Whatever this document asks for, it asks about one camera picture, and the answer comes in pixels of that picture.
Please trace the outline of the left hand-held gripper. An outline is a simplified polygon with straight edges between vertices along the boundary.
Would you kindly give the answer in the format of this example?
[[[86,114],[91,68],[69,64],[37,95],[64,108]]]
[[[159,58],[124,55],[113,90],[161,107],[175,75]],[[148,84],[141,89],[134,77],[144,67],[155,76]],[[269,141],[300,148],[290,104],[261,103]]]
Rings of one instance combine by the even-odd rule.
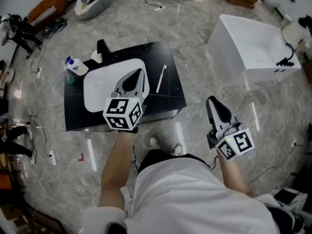
[[[115,94],[105,101],[103,117],[110,129],[132,131],[141,121],[149,92],[145,70],[139,68],[124,75],[115,86]]]

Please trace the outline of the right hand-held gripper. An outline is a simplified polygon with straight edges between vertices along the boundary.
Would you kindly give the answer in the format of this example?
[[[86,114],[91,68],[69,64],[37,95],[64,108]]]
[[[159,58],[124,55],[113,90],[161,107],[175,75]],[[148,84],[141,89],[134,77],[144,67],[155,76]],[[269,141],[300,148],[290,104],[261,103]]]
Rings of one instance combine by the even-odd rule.
[[[250,130],[238,122],[233,106],[218,97],[208,97],[206,109],[212,129],[207,135],[210,149],[216,148],[227,161],[255,148]]]

